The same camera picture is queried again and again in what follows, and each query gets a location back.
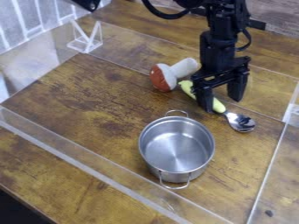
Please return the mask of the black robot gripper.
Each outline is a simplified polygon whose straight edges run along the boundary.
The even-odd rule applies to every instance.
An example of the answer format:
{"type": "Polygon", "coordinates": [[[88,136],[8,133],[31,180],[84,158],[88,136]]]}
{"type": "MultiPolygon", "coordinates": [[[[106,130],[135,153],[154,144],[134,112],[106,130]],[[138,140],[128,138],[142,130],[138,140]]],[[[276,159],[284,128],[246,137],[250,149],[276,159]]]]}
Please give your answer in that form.
{"type": "Polygon", "coordinates": [[[250,57],[235,57],[250,43],[236,47],[238,36],[216,37],[210,31],[200,35],[200,69],[191,76],[199,106],[212,112],[212,89],[227,84],[228,97],[239,102],[248,84],[250,57]]]}

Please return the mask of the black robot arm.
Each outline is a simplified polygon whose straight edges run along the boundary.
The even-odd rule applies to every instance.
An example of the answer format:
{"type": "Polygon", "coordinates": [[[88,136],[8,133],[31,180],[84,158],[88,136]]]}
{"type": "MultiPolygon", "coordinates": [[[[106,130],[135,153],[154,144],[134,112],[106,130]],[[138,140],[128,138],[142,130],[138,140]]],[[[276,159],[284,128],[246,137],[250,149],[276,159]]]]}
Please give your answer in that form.
{"type": "Polygon", "coordinates": [[[191,75],[191,92],[199,106],[212,111],[212,89],[227,85],[228,97],[239,102],[248,83],[250,57],[235,57],[235,52],[244,51],[251,45],[247,31],[250,13],[246,0],[174,0],[183,11],[166,14],[148,0],[142,0],[144,7],[163,19],[179,19],[192,10],[206,9],[210,29],[200,35],[200,69],[191,75]]]}

